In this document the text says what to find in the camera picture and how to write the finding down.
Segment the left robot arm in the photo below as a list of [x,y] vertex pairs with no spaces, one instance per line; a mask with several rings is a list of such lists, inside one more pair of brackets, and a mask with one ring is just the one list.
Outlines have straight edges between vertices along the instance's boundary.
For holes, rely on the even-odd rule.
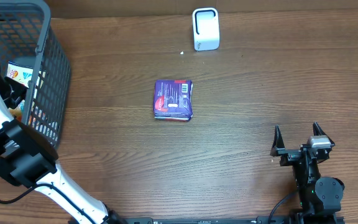
[[0,177],[26,191],[0,204],[19,201],[32,191],[44,194],[72,216],[72,223],[125,223],[114,210],[86,193],[61,167],[53,146],[10,112],[27,87],[0,76]]

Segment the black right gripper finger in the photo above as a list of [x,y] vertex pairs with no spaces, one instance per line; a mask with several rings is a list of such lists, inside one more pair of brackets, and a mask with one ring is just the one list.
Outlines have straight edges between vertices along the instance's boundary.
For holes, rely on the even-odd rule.
[[313,123],[313,134],[314,136],[324,136],[329,140],[331,146],[335,146],[335,142],[322,130],[321,126],[316,121]]
[[270,155],[272,157],[281,156],[283,154],[284,150],[285,150],[285,145],[283,142],[282,134],[281,134],[279,125],[276,125],[273,144],[272,144],[272,148],[270,150]]

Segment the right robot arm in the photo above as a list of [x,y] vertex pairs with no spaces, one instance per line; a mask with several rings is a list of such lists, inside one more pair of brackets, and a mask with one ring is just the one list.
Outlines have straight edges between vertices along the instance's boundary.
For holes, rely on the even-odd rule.
[[286,149],[280,128],[275,127],[270,155],[280,158],[281,166],[291,166],[296,182],[295,193],[300,206],[292,211],[292,223],[339,223],[336,213],[341,210],[344,183],[334,177],[323,177],[318,165],[329,159],[334,141],[313,123],[313,135],[299,149]]

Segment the purple red pad package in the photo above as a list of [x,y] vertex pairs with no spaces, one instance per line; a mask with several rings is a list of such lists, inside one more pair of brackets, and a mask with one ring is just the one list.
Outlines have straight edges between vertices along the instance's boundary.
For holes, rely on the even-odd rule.
[[157,80],[154,87],[155,119],[189,121],[193,116],[191,80]]

